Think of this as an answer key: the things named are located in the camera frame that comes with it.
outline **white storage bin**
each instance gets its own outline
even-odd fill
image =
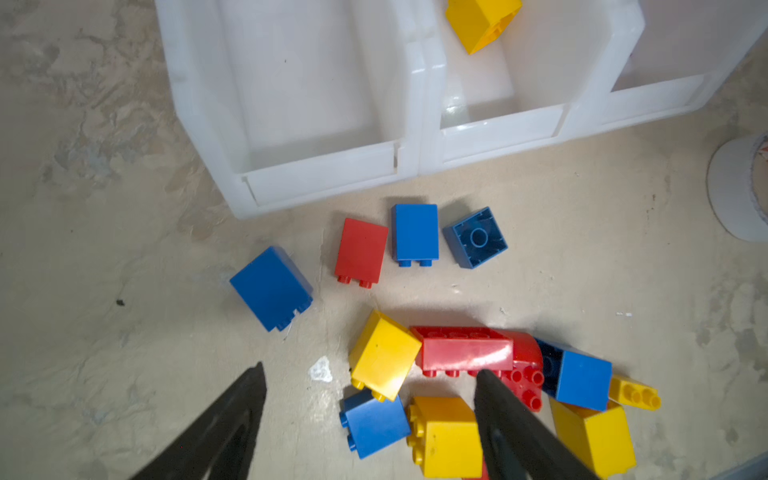
[[[407,1],[156,1],[177,114],[237,217],[418,174]]]
[[[766,0],[640,0],[646,28],[598,131],[704,106],[768,26]]]
[[[467,55],[447,0],[416,0],[429,69],[422,173],[592,133],[643,31],[636,2],[527,0]]]

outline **stained surface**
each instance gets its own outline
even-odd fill
[[[660,410],[627,410],[626,478],[709,478],[768,445],[768,246],[725,232],[705,187],[719,145],[768,125],[766,39],[686,117],[244,222],[166,75],[152,2],[0,5],[0,476],[127,478],[262,360],[260,477],[421,478],[405,442],[360,461],[339,424],[372,308],[526,329],[658,388]],[[372,290],[338,283],[344,218],[388,224],[413,197],[441,227],[491,206],[508,251],[464,270],[441,240],[432,268],[387,255]],[[287,334],[228,284],[272,244],[315,289]],[[322,356],[329,383],[307,374]],[[473,384],[413,369],[401,393],[469,401]]]

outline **dark blue block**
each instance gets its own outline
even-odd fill
[[[266,331],[284,330],[312,305],[312,287],[280,247],[269,247],[230,280]]]
[[[392,248],[400,266],[432,266],[440,258],[437,205],[395,205],[392,208]]]
[[[536,339],[544,357],[541,389],[559,402],[605,412],[611,387],[611,362],[560,343]]]
[[[349,428],[346,438],[349,450],[357,451],[360,458],[411,435],[411,426],[399,396],[394,402],[379,402],[370,390],[364,389],[344,400],[339,417],[341,426]]]
[[[488,207],[444,228],[443,233],[462,268],[476,268],[507,250],[504,236]]]

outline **white cylindrical object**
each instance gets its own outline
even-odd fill
[[[758,204],[754,188],[757,151],[768,138],[762,133],[732,140],[715,153],[707,188],[715,214],[734,237],[768,242],[768,214]]]

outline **yellow block stud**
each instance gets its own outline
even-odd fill
[[[608,397],[621,405],[639,409],[658,410],[661,407],[661,398],[656,389],[623,375],[614,374]]]
[[[475,413],[460,398],[415,397],[408,407],[413,462],[427,478],[479,478],[482,446]]]
[[[522,6],[520,0],[448,0],[445,17],[472,55],[498,38]]]
[[[368,387],[380,402],[394,402],[421,348],[408,329],[373,310],[349,353],[352,385],[360,390]]]
[[[597,412],[560,403],[550,397],[558,438],[598,477],[626,473],[637,465],[627,414],[616,402]]]

